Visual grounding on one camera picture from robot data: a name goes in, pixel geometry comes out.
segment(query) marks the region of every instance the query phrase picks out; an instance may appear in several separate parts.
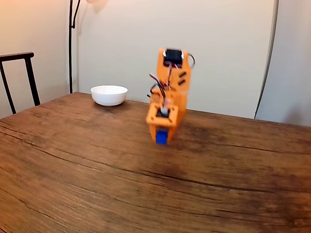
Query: black wire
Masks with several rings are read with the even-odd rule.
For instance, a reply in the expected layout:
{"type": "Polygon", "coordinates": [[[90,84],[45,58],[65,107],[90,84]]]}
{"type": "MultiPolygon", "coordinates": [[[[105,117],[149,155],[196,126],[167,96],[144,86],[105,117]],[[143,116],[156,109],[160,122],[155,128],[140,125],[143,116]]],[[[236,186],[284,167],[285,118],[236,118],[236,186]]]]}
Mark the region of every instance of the black wire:
{"type": "Polygon", "coordinates": [[[76,12],[74,13],[72,28],[76,28],[76,17],[80,6],[80,1],[81,0],[78,1],[76,12]]]}
{"type": "Polygon", "coordinates": [[[189,56],[193,59],[193,64],[191,66],[191,69],[193,69],[194,66],[195,66],[195,58],[194,58],[194,56],[192,54],[189,54],[189,56]]]}
{"type": "Polygon", "coordinates": [[[160,88],[161,94],[163,96],[163,100],[165,101],[165,92],[164,92],[164,88],[162,86],[162,84],[159,82],[159,80],[154,77],[152,74],[149,74],[151,78],[153,78],[154,80],[156,80],[158,87],[160,88]]]}
{"type": "Polygon", "coordinates": [[[157,84],[153,85],[153,86],[150,88],[150,93],[151,93],[151,94],[153,94],[152,89],[154,89],[154,88],[156,87],[156,85],[157,85],[157,84]]]}

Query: white wall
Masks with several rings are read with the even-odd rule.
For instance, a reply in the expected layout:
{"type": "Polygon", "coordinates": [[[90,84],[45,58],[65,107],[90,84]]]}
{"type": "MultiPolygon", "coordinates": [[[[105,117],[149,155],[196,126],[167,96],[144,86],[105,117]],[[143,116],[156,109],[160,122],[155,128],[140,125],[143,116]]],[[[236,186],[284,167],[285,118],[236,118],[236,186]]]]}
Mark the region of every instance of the white wall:
{"type": "Polygon", "coordinates": [[[148,101],[159,48],[191,52],[191,109],[254,117],[265,71],[273,0],[82,1],[79,87],[116,84],[148,101]]]}
{"type": "MultiPolygon", "coordinates": [[[[41,102],[68,93],[67,23],[69,1],[0,1],[0,54],[32,51],[33,70],[41,102]]],[[[17,111],[33,99],[23,60],[3,63],[17,111]]],[[[12,114],[0,79],[0,118],[12,114]]]]}
{"type": "Polygon", "coordinates": [[[282,0],[257,119],[311,126],[311,1],[282,0]]]}

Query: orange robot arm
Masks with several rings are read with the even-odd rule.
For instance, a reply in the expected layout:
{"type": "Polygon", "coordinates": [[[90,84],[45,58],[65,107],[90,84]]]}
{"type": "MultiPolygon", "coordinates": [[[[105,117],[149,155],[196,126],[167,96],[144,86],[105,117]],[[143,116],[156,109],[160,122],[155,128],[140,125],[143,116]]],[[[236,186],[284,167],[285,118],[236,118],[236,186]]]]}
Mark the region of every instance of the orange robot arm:
{"type": "Polygon", "coordinates": [[[152,139],[160,144],[169,142],[187,109],[190,87],[191,56],[181,50],[159,50],[157,76],[159,89],[151,89],[150,108],[146,118],[152,139]]]}

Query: black cable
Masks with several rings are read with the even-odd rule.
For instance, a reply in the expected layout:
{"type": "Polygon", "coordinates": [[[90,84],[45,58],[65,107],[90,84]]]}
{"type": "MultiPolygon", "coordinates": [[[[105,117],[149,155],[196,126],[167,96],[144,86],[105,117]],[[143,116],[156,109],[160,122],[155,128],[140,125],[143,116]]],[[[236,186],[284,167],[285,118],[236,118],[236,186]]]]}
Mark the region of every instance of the black cable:
{"type": "Polygon", "coordinates": [[[192,54],[189,54],[189,56],[193,59],[193,64],[191,66],[191,69],[193,69],[194,66],[195,66],[195,58],[194,58],[194,56],[192,54]]]}
{"type": "Polygon", "coordinates": [[[160,88],[161,94],[162,94],[162,96],[163,96],[163,100],[164,100],[164,102],[165,102],[165,92],[164,92],[164,88],[163,88],[162,84],[159,82],[159,80],[158,80],[155,76],[153,76],[152,74],[149,74],[149,75],[150,75],[151,78],[153,78],[154,80],[156,80],[157,85],[158,85],[158,87],[160,88]]]}
{"type": "Polygon", "coordinates": [[[78,1],[76,12],[74,13],[72,28],[76,28],[76,17],[80,6],[80,1],[81,0],[78,1]]]}

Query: wood grain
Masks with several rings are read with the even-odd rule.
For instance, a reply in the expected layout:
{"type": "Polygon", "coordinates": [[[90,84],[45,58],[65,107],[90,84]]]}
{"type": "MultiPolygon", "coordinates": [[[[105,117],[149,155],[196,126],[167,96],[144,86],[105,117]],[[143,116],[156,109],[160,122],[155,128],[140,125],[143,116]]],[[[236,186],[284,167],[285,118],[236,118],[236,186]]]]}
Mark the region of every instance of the wood grain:
{"type": "Polygon", "coordinates": [[[309,233],[311,128],[74,93],[0,120],[0,233],[309,233]]]}

